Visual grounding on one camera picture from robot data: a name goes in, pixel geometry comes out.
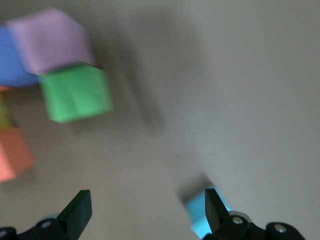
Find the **cube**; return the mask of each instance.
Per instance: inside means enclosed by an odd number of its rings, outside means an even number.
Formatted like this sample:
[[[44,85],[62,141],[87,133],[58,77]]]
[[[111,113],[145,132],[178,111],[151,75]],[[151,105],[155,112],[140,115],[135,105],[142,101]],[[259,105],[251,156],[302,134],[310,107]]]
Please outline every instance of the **cube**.
[[[0,86],[25,87],[37,83],[37,76],[27,73],[10,29],[0,26]]]
[[[0,182],[16,178],[35,164],[24,134],[18,127],[0,131]]]
[[[51,120],[58,123],[88,118],[113,110],[103,70],[79,64],[40,77]]]
[[[87,31],[55,8],[8,22],[29,73],[42,75],[78,63],[96,65]]]
[[[3,97],[0,95],[0,131],[14,126]]]
[[[225,208],[228,211],[232,211],[231,206],[225,199],[225,197],[222,195],[221,191],[215,186],[210,185],[207,187],[208,189],[215,189],[218,193],[220,199],[222,200]],[[187,211],[189,213],[189,216],[191,218],[191,229],[194,231],[194,233],[200,238],[203,239],[207,234],[211,234],[211,229],[206,217],[206,198],[205,198],[206,192],[205,189],[202,190],[199,194],[189,199],[185,206],[187,208]]]
[[[0,92],[6,92],[11,90],[12,87],[8,87],[8,86],[0,86]]]

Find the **purple cube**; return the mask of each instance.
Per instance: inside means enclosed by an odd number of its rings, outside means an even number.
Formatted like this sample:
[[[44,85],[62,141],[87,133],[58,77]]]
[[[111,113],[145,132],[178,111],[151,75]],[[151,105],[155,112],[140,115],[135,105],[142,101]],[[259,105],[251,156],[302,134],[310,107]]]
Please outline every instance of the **purple cube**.
[[[35,75],[86,63],[96,66],[87,31],[53,7],[8,22],[26,70]]]

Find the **white surface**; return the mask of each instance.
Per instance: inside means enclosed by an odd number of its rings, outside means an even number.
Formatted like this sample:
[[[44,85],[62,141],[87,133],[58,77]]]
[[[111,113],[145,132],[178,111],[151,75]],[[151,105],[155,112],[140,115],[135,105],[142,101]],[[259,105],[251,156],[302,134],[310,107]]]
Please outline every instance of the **white surface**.
[[[36,87],[6,94],[37,165],[0,185],[1,226],[89,188],[82,239],[197,239],[175,193],[203,172],[259,227],[317,239],[319,1],[3,0],[0,21],[48,6],[88,28],[116,111],[59,125]]]

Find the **blue cube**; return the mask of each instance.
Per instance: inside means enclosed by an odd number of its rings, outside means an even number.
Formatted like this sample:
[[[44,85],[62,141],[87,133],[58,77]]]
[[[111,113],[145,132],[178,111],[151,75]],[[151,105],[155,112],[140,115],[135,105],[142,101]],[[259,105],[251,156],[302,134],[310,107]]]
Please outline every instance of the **blue cube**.
[[[38,83],[36,75],[26,72],[8,26],[0,26],[0,86],[26,87]]]

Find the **green cube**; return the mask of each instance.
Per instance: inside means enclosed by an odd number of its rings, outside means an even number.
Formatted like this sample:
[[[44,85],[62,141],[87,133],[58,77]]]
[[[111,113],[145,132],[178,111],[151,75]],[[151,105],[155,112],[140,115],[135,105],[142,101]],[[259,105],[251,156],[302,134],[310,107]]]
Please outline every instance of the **green cube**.
[[[113,110],[107,75],[87,64],[74,65],[40,77],[51,120],[66,123]]]

